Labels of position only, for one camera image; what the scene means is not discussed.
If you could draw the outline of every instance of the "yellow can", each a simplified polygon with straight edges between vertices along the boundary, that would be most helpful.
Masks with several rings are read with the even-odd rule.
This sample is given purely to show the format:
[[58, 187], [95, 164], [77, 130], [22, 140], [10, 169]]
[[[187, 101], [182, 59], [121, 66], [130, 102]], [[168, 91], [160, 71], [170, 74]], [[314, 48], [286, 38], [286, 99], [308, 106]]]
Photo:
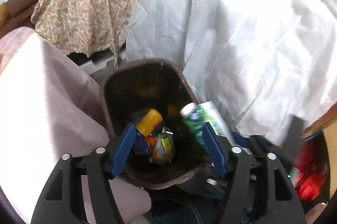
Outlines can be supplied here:
[[147, 137], [162, 121], [163, 117], [161, 114], [155, 109], [150, 109], [136, 125], [136, 129]]

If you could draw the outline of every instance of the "screw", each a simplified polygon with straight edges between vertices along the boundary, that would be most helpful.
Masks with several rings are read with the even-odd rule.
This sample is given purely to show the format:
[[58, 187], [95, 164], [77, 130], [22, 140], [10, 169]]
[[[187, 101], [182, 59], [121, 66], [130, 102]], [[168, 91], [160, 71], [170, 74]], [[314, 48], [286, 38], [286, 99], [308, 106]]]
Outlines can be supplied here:
[[207, 181], [207, 183], [209, 183], [211, 185], [214, 185], [214, 186], [218, 185], [218, 182], [214, 179], [207, 179], [206, 181]]
[[105, 148], [104, 147], [98, 147], [97, 149], [96, 149], [96, 153], [98, 153], [98, 154], [102, 154], [102, 153], [104, 153], [105, 152]]
[[63, 159], [63, 160], [70, 159], [70, 154], [68, 154], [68, 153], [63, 154], [61, 159]]
[[242, 149], [241, 149], [240, 147], [234, 146], [234, 147], [232, 148], [232, 152], [233, 152], [233, 153], [236, 153], [236, 154], [239, 154], [239, 153], [242, 152]]
[[275, 159], [276, 159], [276, 155], [273, 154], [273, 153], [268, 153], [268, 154], [267, 154], [267, 157], [268, 157], [269, 159], [271, 159], [271, 160], [275, 160]]

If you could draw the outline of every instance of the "clutter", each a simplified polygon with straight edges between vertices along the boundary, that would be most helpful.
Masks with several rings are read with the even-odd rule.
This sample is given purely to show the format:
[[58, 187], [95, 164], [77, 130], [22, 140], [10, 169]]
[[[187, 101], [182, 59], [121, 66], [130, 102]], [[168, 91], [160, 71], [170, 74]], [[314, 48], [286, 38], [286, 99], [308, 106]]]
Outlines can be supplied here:
[[325, 0], [136, 0], [126, 59], [172, 61], [230, 130], [279, 145], [289, 114], [337, 101], [336, 32]]
[[173, 131], [163, 126], [161, 114], [155, 109], [142, 110], [130, 114], [128, 120], [134, 123], [139, 120], [132, 147], [135, 154], [150, 156], [151, 163], [171, 163], [175, 156]]
[[123, 173], [133, 184], [164, 189], [186, 182], [205, 167], [207, 151], [179, 113], [185, 105], [198, 101], [171, 63], [152, 59], [120, 66], [101, 85], [101, 99], [112, 138], [120, 136], [127, 123], [138, 124], [150, 109], [160, 113], [170, 129], [166, 133], [173, 132], [176, 155], [171, 164], [168, 160], [165, 165], [150, 163], [148, 155], [129, 155]]
[[197, 142], [204, 148], [206, 148], [206, 146], [205, 142], [203, 141], [202, 131], [203, 125], [206, 122], [210, 123], [214, 132], [218, 136], [226, 137], [232, 146], [235, 145], [233, 136], [231, 135], [229, 129], [226, 126], [226, 123], [219, 114], [213, 102], [208, 101], [200, 105], [192, 102], [184, 106], [181, 109], [180, 114], [183, 116], [184, 123], [194, 134]]
[[136, 125], [136, 129], [144, 137], [156, 137], [156, 135], [161, 131], [162, 123], [163, 117], [160, 115], [160, 113], [155, 109], [150, 109]]
[[64, 54], [90, 57], [110, 48], [117, 64], [133, 4], [134, 0], [39, 0], [31, 21]]
[[168, 162], [168, 158], [166, 156], [166, 152], [164, 149], [164, 145], [162, 143], [162, 139], [166, 138], [166, 133], [159, 133], [156, 140], [156, 145], [153, 150], [153, 154], [151, 158], [149, 158], [150, 162], [156, 164], [166, 164]]
[[176, 150], [174, 149], [174, 142], [173, 142], [173, 132], [170, 129], [164, 127], [162, 133], [166, 134], [166, 137], [161, 139], [161, 143], [163, 144], [166, 157], [169, 163], [171, 163], [172, 159], [176, 155]]
[[136, 130], [136, 137], [134, 139], [134, 145], [132, 146], [134, 153], [151, 155], [152, 151], [150, 150], [149, 143], [146, 141], [145, 137]]
[[205, 124], [202, 114], [202, 108], [196, 103], [191, 102], [184, 106], [180, 114], [183, 116], [183, 122], [187, 125], [190, 131], [195, 136], [197, 142], [206, 149], [205, 142], [203, 141], [203, 125]]

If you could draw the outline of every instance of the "red fabric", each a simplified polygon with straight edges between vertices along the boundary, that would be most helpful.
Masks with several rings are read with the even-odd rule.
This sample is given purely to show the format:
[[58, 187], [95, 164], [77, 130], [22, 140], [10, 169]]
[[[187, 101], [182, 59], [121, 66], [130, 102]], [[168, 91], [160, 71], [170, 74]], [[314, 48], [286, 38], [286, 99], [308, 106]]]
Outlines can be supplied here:
[[296, 189], [300, 200], [314, 200], [321, 192], [326, 180], [326, 173], [323, 173], [322, 163], [315, 157], [319, 153], [316, 149], [315, 142], [306, 142], [294, 164], [300, 171], [295, 185], [303, 181]]
[[321, 192], [325, 179], [326, 174], [312, 173], [310, 177], [296, 189], [300, 200], [313, 201]]

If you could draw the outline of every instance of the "wooden board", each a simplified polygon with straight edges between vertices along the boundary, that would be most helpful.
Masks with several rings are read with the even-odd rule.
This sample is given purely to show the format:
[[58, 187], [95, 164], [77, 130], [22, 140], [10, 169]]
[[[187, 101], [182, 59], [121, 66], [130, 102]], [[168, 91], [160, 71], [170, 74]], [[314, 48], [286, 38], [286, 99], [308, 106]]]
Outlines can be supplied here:
[[333, 105], [319, 120], [314, 122], [310, 127], [303, 132], [303, 138], [307, 138], [314, 133], [328, 128], [337, 121], [337, 104]]
[[19, 26], [28, 26], [27, 24], [18, 25], [19, 23], [25, 21], [27, 18], [30, 20], [30, 16], [32, 15], [35, 8], [35, 4], [20, 13], [16, 17], [10, 18], [4, 25], [0, 27], [0, 39], [5, 36], [7, 33], [11, 32], [13, 29]]
[[323, 130], [330, 165], [330, 198], [337, 189], [337, 122]]

